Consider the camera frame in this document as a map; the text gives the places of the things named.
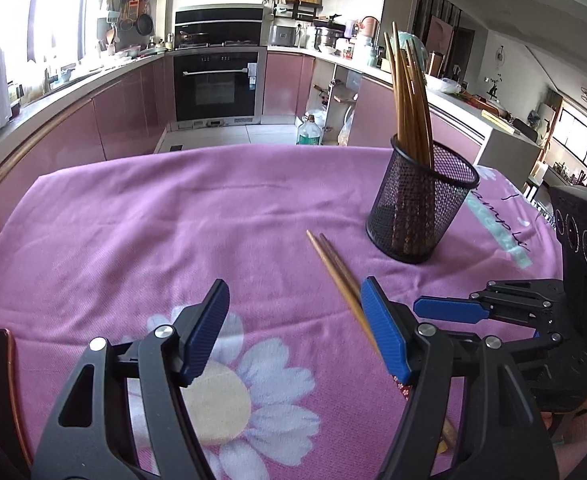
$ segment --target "frying pan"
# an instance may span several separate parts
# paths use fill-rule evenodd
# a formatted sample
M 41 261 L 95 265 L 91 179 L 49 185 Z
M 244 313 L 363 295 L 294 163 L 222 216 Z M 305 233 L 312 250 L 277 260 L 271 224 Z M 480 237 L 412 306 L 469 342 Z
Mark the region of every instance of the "frying pan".
M 153 32 L 153 19 L 150 15 L 143 13 L 138 16 L 135 28 L 141 36 L 150 36 Z

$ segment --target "blue gripper pad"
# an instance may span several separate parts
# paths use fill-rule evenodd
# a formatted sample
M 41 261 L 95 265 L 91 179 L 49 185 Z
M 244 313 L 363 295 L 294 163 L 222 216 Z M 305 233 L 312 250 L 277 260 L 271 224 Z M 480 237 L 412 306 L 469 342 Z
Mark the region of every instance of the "blue gripper pad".
M 216 280 L 202 303 L 186 307 L 176 319 L 174 325 L 180 333 L 179 355 L 183 360 L 180 385 L 188 386 L 202 375 L 227 317 L 228 304 L 228 285 Z
M 400 383 L 406 384 L 411 376 L 407 362 L 407 343 L 402 337 L 383 298 L 373 282 L 365 280 L 361 288 L 363 311 L 382 354 L 388 372 L 397 377 Z
M 478 301 L 457 300 L 455 298 L 431 298 L 422 296 L 414 303 L 416 316 L 425 319 L 439 319 L 457 323 L 477 323 L 489 318 L 489 311 Z

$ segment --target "mesh basket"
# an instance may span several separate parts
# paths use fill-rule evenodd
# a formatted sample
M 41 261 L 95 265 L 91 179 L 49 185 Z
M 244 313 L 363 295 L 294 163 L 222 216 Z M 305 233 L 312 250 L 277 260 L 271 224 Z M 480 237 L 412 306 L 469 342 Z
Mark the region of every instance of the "mesh basket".
M 404 153 L 394 136 L 367 234 L 387 256 L 419 264 L 431 256 L 480 176 L 458 153 L 433 143 L 435 171 Z

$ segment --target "tablecloth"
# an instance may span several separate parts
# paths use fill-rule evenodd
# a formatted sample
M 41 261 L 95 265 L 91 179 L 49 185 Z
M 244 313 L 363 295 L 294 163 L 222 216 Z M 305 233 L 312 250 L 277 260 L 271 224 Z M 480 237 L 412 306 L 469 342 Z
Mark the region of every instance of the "tablecloth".
M 375 276 L 406 304 L 423 294 L 466 298 L 489 280 L 561 278 L 553 229 L 487 168 L 429 261 L 382 254 L 365 220 L 390 155 L 228 146 L 40 177 L 0 234 L 0 327 L 16 338 L 32 449 L 92 338 L 141 338 L 222 278 L 229 314 L 205 374 L 183 394 L 216 476 L 375 478 L 405 401 L 305 230 L 323 232 L 358 279 Z M 472 329 L 531 335 L 491 320 Z M 131 390 L 136 440 L 153 469 L 139 389 Z M 461 391 L 454 380 L 455 426 Z M 435 470 L 450 458 L 440 455 Z

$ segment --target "bottle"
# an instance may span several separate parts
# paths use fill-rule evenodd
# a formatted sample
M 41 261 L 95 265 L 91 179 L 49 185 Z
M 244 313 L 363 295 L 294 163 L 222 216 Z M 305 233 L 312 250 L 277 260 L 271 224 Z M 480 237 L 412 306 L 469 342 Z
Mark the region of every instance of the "bottle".
M 307 120 L 298 127 L 298 140 L 296 144 L 320 145 L 322 129 L 316 124 L 316 118 L 310 115 Z

